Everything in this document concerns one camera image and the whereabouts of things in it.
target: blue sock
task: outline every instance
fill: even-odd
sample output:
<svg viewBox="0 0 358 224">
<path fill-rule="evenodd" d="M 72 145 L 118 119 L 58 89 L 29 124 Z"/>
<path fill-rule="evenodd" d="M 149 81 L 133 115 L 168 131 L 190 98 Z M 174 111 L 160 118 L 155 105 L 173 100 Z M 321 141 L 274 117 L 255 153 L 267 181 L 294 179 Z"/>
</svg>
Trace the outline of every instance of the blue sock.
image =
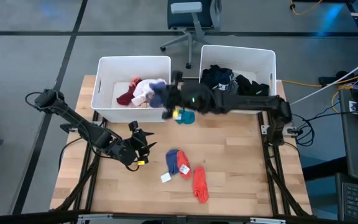
<svg viewBox="0 0 358 224">
<path fill-rule="evenodd" d="M 178 153 L 178 149 L 171 149 L 167 152 L 167 155 L 165 156 L 170 175 L 174 175 L 179 172 L 177 153 Z"/>
</svg>

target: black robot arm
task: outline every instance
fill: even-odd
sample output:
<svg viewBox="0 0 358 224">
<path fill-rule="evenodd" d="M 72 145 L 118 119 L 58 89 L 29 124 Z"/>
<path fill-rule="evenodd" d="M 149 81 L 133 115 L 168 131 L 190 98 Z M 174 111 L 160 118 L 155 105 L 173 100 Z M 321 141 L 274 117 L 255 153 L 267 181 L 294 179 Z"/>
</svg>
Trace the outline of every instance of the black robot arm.
<svg viewBox="0 0 358 224">
<path fill-rule="evenodd" d="M 153 133 L 147 133 L 138 129 L 136 121 L 129 124 L 132 136 L 129 139 L 122 139 L 120 135 L 110 129 L 90 123 L 76 113 L 65 103 L 63 93 L 57 90 L 45 89 L 35 99 L 34 103 L 34 105 L 28 104 L 39 111 L 57 114 L 68 121 L 69 124 L 60 126 L 67 133 L 71 128 L 77 128 L 80 136 L 99 151 L 99 153 L 95 152 L 97 155 L 100 156 L 100 153 L 103 152 L 108 157 L 119 160 L 125 166 L 131 165 L 135 159 L 148 163 L 147 156 L 149 155 L 149 150 L 155 143 L 148 146 L 146 136 Z"/>
<path fill-rule="evenodd" d="M 181 72 L 177 72 L 172 85 L 157 90 L 161 96 L 166 112 L 163 119 L 170 119 L 175 107 L 189 108 L 200 113 L 223 114 L 231 110 L 269 111 L 273 116 L 273 123 L 267 129 L 268 142 L 274 146 L 284 144 L 284 125 L 292 121 L 291 109 L 288 102 L 279 96 L 240 96 L 210 90 L 200 83 L 184 83 L 181 89 Z"/>
</svg>

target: storage bin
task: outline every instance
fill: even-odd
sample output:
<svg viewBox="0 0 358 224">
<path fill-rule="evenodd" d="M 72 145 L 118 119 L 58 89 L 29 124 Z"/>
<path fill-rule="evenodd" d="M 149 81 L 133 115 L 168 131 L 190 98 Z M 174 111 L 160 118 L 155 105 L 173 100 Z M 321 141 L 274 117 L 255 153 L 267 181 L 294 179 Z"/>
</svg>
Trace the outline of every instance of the storage bin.
<svg viewBox="0 0 358 224">
<path fill-rule="evenodd" d="M 200 79 L 203 70 L 210 65 L 229 68 L 248 78 L 251 82 L 264 83 L 270 87 L 270 96 L 276 91 L 276 56 L 272 50 L 204 45 L 201 49 Z M 233 110 L 236 113 L 256 114 L 258 111 Z"/>
<path fill-rule="evenodd" d="M 92 109 L 113 123 L 163 122 L 164 108 L 131 108 L 117 103 L 116 98 L 128 91 L 135 78 L 161 78 L 170 83 L 171 58 L 167 56 L 102 57 L 93 90 Z"/>
</svg>

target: red cloth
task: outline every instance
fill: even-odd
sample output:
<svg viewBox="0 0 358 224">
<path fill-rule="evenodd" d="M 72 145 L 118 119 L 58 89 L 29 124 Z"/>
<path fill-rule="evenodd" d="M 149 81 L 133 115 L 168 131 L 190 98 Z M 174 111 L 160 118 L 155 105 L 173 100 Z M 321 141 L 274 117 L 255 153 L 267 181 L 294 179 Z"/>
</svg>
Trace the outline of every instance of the red cloth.
<svg viewBox="0 0 358 224">
<path fill-rule="evenodd" d="M 136 89 L 137 84 L 140 83 L 140 81 L 141 81 L 140 78 L 134 78 L 131 84 L 129 84 L 128 92 L 124 93 L 119 98 L 117 98 L 117 103 L 120 105 L 128 106 L 129 103 L 131 102 L 131 99 L 134 98 L 133 93 Z"/>
<path fill-rule="evenodd" d="M 186 180 L 187 179 L 190 179 L 191 177 L 191 168 L 190 168 L 190 163 L 189 163 L 189 160 L 187 159 L 186 157 L 186 154 L 179 150 L 178 153 L 177 153 L 177 163 L 178 163 L 178 169 L 180 170 L 180 167 L 184 164 L 186 165 L 187 167 L 189 167 L 189 172 L 187 174 L 184 174 L 182 172 L 179 172 L 180 175 L 185 178 Z"/>
<path fill-rule="evenodd" d="M 199 166 L 194 170 L 193 193 L 200 203 L 206 203 L 209 199 L 205 170 L 202 166 Z"/>
</svg>

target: wooden tabletop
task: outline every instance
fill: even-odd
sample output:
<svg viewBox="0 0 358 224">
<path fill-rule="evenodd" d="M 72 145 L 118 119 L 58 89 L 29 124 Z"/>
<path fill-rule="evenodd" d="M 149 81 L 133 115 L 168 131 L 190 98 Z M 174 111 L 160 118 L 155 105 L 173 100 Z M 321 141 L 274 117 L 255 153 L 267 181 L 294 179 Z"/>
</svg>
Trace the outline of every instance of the wooden tabletop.
<svg viewBox="0 0 358 224">
<path fill-rule="evenodd" d="M 90 120 L 94 75 L 85 75 L 76 112 Z M 277 91 L 285 97 L 283 85 Z M 256 115 L 199 115 L 191 125 L 139 123 L 139 128 L 155 133 L 149 143 L 158 143 L 150 150 L 149 163 L 137 172 L 129 172 L 112 159 L 101 159 L 92 201 L 93 212 L 157 213 L 186 215 L 271 216 L 269 188 L 262 152 L 262 141 Z M 109 123 L 108 128 L 123 138 L 131 136 L 126 123 Z M 68 142 L 78 137 L 68 136 Z M 285 138 L 295 144 L 292 138 Z M 59 206 L 77 184 L 86 142 L 78 141 L 66 148 L 50 207 Z M 206 171 L 209 200 L 198 203 L 193 196 L 192 180 L 179 174 L 162 183 L 167 172 L 165 154 L 180 149 L 187 155 L 191 168 L 203 166 Z M 296 201 L 311 214 L 305 181 L 297 151 L 280 146 L 285 182 Z M 81 208 L 85 206 L 85 187 Z M 278 207 L 283 213 L 281 195 L 276 186 Z"/>
</svg>

